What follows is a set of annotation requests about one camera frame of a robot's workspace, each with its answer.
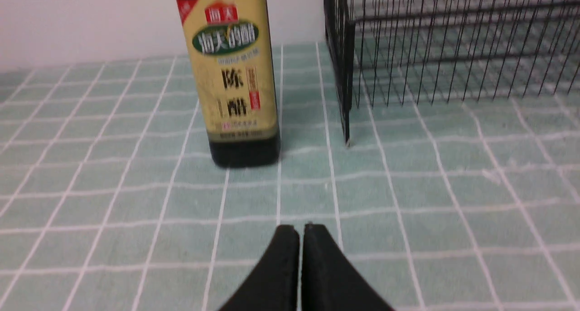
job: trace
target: bottle label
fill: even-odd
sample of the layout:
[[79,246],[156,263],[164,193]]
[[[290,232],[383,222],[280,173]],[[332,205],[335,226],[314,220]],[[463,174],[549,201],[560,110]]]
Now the bottle label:
[[178,0],[209,139],[269,139],[278,115],[266,0]]

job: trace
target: green tiled mat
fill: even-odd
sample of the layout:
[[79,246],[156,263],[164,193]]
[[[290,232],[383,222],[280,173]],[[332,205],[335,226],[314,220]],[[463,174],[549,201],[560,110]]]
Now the green tiled mat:
[[0,74],[0,311],[213,311],[308,221],[398,310],[578,310],[580,92],[362,99],[346,149],[325,45],[274,53],[259,169],[213,165],[186,56]]

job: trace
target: black metal wire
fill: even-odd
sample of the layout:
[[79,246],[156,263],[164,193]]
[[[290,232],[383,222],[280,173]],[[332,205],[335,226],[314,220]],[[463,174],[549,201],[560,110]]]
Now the black metal wire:
[[578,78],[580,0],[324,1],[346,140],[361,94],[493,100],[568,94]]

